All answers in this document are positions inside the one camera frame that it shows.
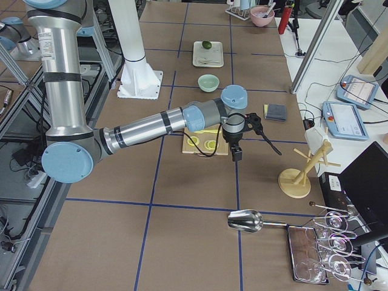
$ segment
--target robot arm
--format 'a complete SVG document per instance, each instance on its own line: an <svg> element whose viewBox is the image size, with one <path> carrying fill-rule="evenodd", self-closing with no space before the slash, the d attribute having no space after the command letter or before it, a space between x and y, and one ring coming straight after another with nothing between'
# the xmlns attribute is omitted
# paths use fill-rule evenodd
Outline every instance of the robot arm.
<svg viewBox="0 0 388 291"><path fill-rule="evenodd" d="M73 183L85 178L95 164L123 149L188 127L202 130L222 124L233 160L241 159L238 141L250 127L244 115L247 92L238 85L226 87L221 98L194 102L113 129L91 129L85 118L76 34L82 27L89 0L24 0L28 20L38 31L42 53L43 81L50 106L52 126L46 132L48 147L42 165L53 179ZM257 116L255 123L260 123Z"/></svg>
<svg viewBox="0 0 388 291"><path fill-rule="evenodd" d="M32 55L38 51L38 46L17 17L7 17L0 21L0 43L6 50L18 47L22 55Z"/></svg>

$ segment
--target white table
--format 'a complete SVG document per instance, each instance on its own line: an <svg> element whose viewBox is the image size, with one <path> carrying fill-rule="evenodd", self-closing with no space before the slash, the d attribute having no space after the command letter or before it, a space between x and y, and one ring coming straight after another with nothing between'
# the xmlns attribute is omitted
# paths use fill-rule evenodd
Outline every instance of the white table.
<svg viewBox="0 0 388 291"><path fill-rule="evenodd" d="M279 24L280 19L276 18L276 23ZM298 34L299 34L299 43L301 49L305 52L309 48L309 45L311 43L311 40L315 34L316 29L319 26L320 20L318 19L299 19L299 26ZM295 35L290 31L289 27L284 32L283 35L280 36L282 46L284 49L284 52L287 57L287 65L290 71L291 79L294 80L295 75L302 63L301 58L294 57L296 53L296 41L295 41ZM306 78L303 80L302 86L297 91L296 96L298 98L298 102L302 103L299 104L300 109L306 109L310 110L315 117L319 117L321 112L312 107L311 105L306 104L306 107L303 105L305 104L305 97L307 90L309 89L309 86L313 82L325 84L325 85L332 85L336 84L342 74L345 72L347 66L350 64L351 61L344 61L341 63L334 63L334 62L325 62L325 61L319 61L319 59L325 59L325 60L333 60L333 61L342 61L345 59L353 58L355 55L358 54L357 48L354 45L352 39L346 32L346 29L343 26L343 23L341 21L333 21L331 24L329 31L327 32L325 38L323 39L321 46L318 50L318 53L316 54L315 58L316 60L313 61L310 70L308 71L308 74L306 75ZM362 60L362 57L359 57L353 65L348 69L346 75L355 75L360 76L363 79L366 79L368 81L374 81L375 78L370 75L361 75L357 70L357 64ZM338 101L335 98L335 91L333 89L336 88L334 86L331 87L324 87L321 85L312 85L309 94L307 97L307 102L317 106L318 108L322 107L323 101L329 100L329 101ZM376 95L376 98L387 101L387 98L383 91L381 89L378 90L378 93ZM388 111L388 105L374 102L375 105L379 106L380 108L384 109L385 111ZM388 114L376 109L375 107L371 107L370 109L366 111L360 111L361 118L363 121L380 121L388 119ZM322 122L319 121L319 118L315 120L316 126L321 126L322 128L325 128L326 123L322 120ZM331 162L336 162L341 164L341 167L333 167L333 166L324 166L321 165L319 170L319 175L323 172L333 172L333 173L341 173L364 149L366 149L372 142L378 141L379 144L382 145L382 147L388 151L388 145L383 143L383 138L386 133L388 133L388 123L382 123L382 124L374 124L374 125L366 125L366 130L369 134L369 140L368 141L350 141L346 139L338 139L334 138L329 134L330 142L333 145L333 151L328 155L328 160ZM388 258L388 255L386 252L384 252L384 257ZM378 263L387 267L388 260L384 260L384 258L379 259ZM355 278L360 278L362 275L362 272L359 270L353 270L352 275ZM378 268L377 277L379 280L385 280L388 282L388 271L383 270L381 268ZM358 288L359 282L351 281L351 285L355 290ZM366 288L366 286L363 284L363 287L361 290L369 290Z"/></svg>

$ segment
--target pink bowl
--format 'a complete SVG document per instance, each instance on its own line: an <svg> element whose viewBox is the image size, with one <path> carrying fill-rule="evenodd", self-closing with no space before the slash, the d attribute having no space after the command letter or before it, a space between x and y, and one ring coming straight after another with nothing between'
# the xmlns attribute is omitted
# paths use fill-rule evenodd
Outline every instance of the pink bowl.
<svg viewBox="0 0 388 291"><path fill-rule="evenodd" d="M275 16L275 12L272 10L267 18L262 18L262 17L257 17L257 14L259 13L265 13L268 10L267 6L257 6L254 7L250 10L250 18L253 22L258 27L263 27L269 24L273 17Z"/></svg>

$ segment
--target red bottle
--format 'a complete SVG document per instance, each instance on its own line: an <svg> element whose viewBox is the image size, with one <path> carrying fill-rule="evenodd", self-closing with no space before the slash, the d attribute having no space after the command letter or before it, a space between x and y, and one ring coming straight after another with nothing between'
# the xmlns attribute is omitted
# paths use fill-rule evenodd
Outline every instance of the red bottle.
<svg viewBox="0 0 388 291"><path fill-rule="evenodd" d="M292 7L286 6L283 9L283 15L281 16L281 20L278 27L278 31L280 35L282 35L286 30L287 24L289 23L289 19L291 16L291 12L292 12Z"/></svg>

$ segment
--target blue cable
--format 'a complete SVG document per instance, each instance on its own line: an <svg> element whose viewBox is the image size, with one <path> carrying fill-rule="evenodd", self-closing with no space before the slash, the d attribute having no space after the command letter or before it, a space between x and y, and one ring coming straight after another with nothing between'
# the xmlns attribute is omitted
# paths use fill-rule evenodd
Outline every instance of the blue cable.
<svg viewBox="0 0 388 291"><path fill-rule="evenodd" d="M364 271L363 271L363 275L361 276L361 280L363 280L364 276L365 276L365 273L366 273L366 269L368 268L368 264L369 264L369 261L370 261L370 258L372 257L373 253L376 252L376 250L379 248L379 246L381 246L383 244L378 244L377 246L375 246L375 248L370 252L366 262L365 262L365 268L364 268ZM357 291L360 291L361 290L361 283L358 285L358 289Z"/></svg>

